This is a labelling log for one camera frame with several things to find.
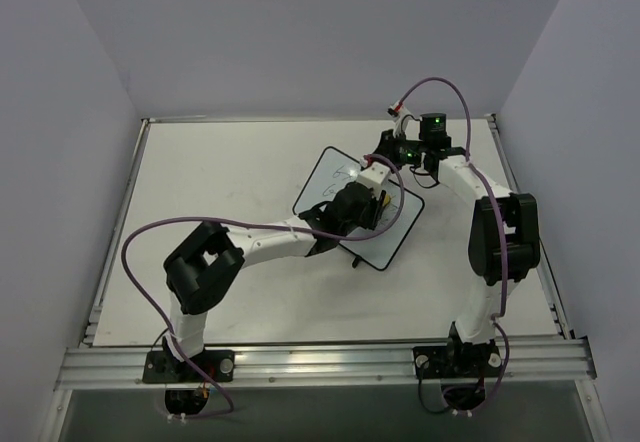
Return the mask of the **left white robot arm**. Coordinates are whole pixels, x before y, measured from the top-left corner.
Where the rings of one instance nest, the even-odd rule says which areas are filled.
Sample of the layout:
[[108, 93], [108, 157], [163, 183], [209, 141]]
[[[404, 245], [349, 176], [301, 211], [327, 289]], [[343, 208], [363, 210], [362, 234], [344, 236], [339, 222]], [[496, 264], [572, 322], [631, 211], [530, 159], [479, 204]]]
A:
[[163, 264], [172, 292], [173, 326], [163, 343], [166, 370], [179, 381], [200, 373], [207, 313], [223, 300], [241, 269], [332, 250], [339, 242], [324, 237], [324, 232], [345, 237], [359, 228], [373, 230], [388, 203], [386, 191], [350, 182], [331, 201], [285, 220], [282, 231], [232, 231], [219, 222], [198, 225]]

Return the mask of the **small white whiteboard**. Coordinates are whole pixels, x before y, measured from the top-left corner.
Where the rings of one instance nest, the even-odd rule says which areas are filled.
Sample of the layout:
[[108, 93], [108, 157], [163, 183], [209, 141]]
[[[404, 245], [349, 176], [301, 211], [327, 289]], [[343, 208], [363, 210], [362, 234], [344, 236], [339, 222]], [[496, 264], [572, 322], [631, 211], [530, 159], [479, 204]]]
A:
[[294, 205], [293, 213], [310, 214], [313, 227], [347, 237], [364, 237], [375, 231], [383, 233], [361, 242], [338, 244], [362, 262], [378, 271], [386, 270], [399, 251], [425, 207], [424, 200], [410, 190], [400, 194], [400, 186], [387, 181], [382, 193], [388, 204], [375, 195], [357, 188], [355, 181], [360, 164], [339, 149], [326, 147]]

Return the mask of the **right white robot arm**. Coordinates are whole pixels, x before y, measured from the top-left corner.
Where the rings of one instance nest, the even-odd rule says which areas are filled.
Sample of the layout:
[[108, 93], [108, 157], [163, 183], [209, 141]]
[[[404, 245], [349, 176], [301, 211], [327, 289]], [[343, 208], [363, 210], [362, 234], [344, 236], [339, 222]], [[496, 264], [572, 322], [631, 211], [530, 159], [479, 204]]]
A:
[[466, 134], [463, 147], [454, 146], [445, 114], [416, 118], [398, 104], [388, 113], [394, 127], [381, 134], [375, 152], [397, 168], [424, 169], [472, 209], [467, 254], [476, 281], [466, 307], [452, 324], [451, 337], [457, 341], [443, 352], [447, 368], [464, 375], [480, 362], [476, 345], [489, 345], [495, 339], [516, 285], [540, 262], [537, 201], [477, 168], [471, 159], [471, 134]]

